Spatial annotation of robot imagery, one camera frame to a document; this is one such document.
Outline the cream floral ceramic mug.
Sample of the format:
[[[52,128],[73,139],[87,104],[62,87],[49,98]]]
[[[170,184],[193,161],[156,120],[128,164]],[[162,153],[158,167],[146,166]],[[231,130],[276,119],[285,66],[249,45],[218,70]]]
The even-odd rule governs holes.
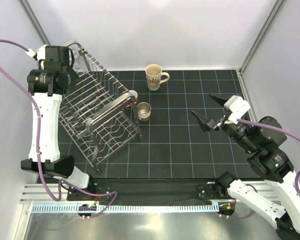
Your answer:
[[[167,72],[163,72],[161,66],[150,64],[145,68],[147,87],[151,91],[157,91],[160,85],[170,79]]]

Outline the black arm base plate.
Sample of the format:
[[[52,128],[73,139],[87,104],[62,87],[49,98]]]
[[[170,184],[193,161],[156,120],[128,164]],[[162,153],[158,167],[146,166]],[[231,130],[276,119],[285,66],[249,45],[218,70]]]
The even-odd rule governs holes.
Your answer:
[[[189,206],[232,201],[213,178],[96,178],[97,194],[117,192],[117,206]]]

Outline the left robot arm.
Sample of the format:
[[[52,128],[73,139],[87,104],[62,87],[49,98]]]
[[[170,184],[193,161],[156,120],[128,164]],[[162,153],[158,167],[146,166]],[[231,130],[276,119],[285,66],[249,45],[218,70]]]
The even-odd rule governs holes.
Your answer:
[[[27,76],[32,104],[32,140],[28,158],[22,160],[22,170],[64,179],[78,187],[84,200],[96,194],[92,178],[75,166],[73,156],[61,155],[58,141],[59,111],[63,96],[78,82],[73,70],[75,57],[66,46],[43,45],[35,54],[38,68]]]

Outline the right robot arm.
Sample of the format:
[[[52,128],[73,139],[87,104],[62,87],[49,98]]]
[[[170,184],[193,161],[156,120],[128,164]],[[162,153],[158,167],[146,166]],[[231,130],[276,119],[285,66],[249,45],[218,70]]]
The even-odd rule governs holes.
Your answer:
[[[280,149],[287,137],[298,142],[300,137],[282,129],[270,116],[259,122],[243,119],[251,106],[239,95],[209,97],[226,113],[214,121],[192,111],[202,132],[222,130],[250,154],[247,162],[251,169],[274,191],[280,203],[268,200],[228,171],[214,182],[217,196],[245,204],[267,220],[281,240],[300,240],[300,171],[295,171],[288,155]]]

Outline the clear faceted glass cup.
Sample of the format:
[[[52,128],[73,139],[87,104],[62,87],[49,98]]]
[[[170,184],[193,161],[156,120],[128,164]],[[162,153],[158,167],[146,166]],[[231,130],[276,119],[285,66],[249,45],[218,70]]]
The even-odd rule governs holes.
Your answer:
[[[79,54],[78,50],[75,48],[71,48],[73,56],[74,56],[74,63],[73,63],[73,70],[76,73],[83,73],[86,71],[86,65],[84,62],[83,57]]]

